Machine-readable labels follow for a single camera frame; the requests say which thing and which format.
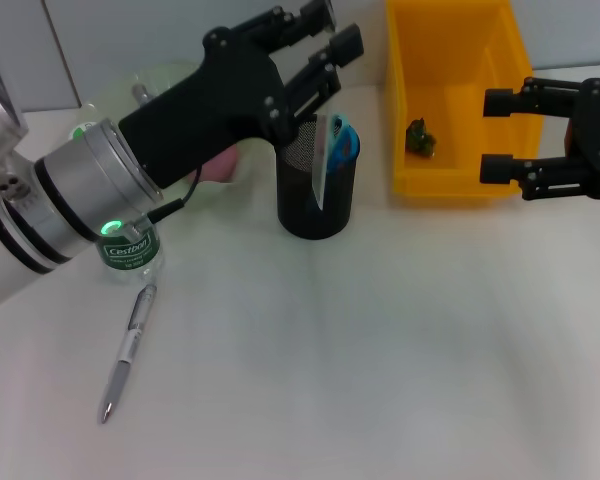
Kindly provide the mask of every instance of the yellow plastic box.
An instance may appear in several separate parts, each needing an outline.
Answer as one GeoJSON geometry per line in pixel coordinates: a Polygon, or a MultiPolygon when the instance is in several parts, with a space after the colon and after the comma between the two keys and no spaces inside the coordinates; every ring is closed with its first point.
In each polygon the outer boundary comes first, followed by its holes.
{"type": "Polygon", "coordinates": [[[482,185],[483,153],[535,158],[542,117],[483,118],[488,88],[522,87],[531,65],[506,0],[387,0],[386,98],[393,190],[420,206],[484,205],[519,192],[482,185]],[[406,130],[424,118],[435,155],[405,150],[406,130]]]}

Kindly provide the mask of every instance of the white table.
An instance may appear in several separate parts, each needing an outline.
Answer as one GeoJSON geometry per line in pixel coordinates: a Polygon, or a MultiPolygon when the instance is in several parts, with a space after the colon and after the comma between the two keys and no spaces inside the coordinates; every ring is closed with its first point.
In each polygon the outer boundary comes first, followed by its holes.
{"type": "MultiPolygon", "coordinates": [[[[371,87],[334,101],[363,146],[338,236],[279,226],[257,143],[247,181],[164,222],[152,324],[106,426],[138,289],[92,248],[3,304],[0,480],[600,479],[600,202],[393,207],[380,105],[371,87]]],[[[28,115],[23,153],[73,115],[28,115]]],[[[565,123],[545,125],[540,154],[559,154],[565,123]]]]}

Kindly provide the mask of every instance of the green toy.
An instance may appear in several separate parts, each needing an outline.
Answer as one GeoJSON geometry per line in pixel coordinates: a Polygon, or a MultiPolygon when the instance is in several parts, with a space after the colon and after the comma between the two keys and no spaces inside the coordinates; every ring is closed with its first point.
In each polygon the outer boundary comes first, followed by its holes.
{"type": "Polygon", "coordinates": [[[427,133],[424,118],[411,122],[411,125],[407,128],[406,148],[408,152],[431,158],[435,154],[433,148],[435,144],[436,139],[433,135],[427,133]]]}

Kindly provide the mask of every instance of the pen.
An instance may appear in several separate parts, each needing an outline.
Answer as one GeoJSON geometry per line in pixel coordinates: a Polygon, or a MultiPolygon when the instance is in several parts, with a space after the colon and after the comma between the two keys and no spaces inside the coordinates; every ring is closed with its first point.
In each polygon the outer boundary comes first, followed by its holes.
{"type": "Polygon", "coordinates": [[[151,306],[153,305],[157,290],[155,285],[147,285],[140,290],[136,303],[133,306],[129,325],[127,326],[127,332],[125,333],[122,344],[120,345],[120,351],[118,352],[118,361],[116,362],[111,381],[109,382],[109,385],[107,385],[107,390],[104,395],[102,413],[100,416],[102,423],[107,422],[115,408],[118,406],[122,390],[124,390],[124,384],[131,371],[131,364],[136,355],[142,332],[147,325],[149,312],[151,311],[151,306]]]}

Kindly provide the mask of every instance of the green label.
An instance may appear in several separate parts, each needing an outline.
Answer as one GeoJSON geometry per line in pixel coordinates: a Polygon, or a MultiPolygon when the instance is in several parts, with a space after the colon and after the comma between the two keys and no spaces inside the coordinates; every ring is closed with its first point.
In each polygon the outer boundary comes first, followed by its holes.
{"type": "Polygon", "coordinates": [[[103,237],[96,244],[102,261],[117,270],[140,268],[156,256],[160,250],[160,239],[153,229],[136,243],[125,237],[103,237]]]}

